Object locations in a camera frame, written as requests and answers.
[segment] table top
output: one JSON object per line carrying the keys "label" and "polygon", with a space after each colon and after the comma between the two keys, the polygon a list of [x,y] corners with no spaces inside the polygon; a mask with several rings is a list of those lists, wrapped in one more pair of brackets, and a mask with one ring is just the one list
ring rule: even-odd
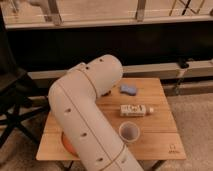
{"label": "table top", "polygon": [[[121,94],[121,84],[138,88],[136,96]],[[173,115],[169,108],[160,80],[157,78],[122,78],[111,93],[97,100],[97,105],[118,132],[124,121],[136,123],[141,130],[139,140],[128,146],[137,160],[185,159]],[[120,105],[144,104],[154,108],[154,113],[145,117],[120,117]],[[79,160],[66,151],[61,142],[62,129],[52,114],[48,115],[37,160]]]}

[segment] chair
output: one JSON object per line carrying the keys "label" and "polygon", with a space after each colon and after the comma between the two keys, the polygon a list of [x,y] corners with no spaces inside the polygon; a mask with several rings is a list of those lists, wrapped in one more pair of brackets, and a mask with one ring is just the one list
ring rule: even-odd
{"label": "chair", "polygon": [[48,103],[35,110],[20,114],[21,107],[32,107],[34,101],[28,98],[30,94],[36,95],[38,88],[27,72],[16,64],[9,47],[6,29],[0,8],[0,126],[6,125],[0,137],[0,148],[7,140],[14,128],[18,128],[36,144],[39,141],[22,125],[22,121],[39,113],[49,110]]}
{"label": "chair", "polygon": [[213,16],[213,9],[210,11],[210,13],[209,13],[211,16]]}

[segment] white cup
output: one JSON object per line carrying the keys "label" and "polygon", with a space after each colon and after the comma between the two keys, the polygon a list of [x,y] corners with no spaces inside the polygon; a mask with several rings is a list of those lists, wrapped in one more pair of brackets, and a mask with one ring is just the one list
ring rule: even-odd
{"label": "white cup", "polygon": [[128,145],[138,140],[140,128],[133,122],[123,122],[119,127],[119,136]]}

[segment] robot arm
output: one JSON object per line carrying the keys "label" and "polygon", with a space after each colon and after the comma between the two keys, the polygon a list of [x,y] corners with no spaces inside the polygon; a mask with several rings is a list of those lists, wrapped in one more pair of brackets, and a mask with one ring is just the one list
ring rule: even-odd
{"label": "robot arm", "polygon": [[143,170],[95,104],[122,73],[120,62],[105,55],[69,70],[49,90],[52,113],[89,171]]}

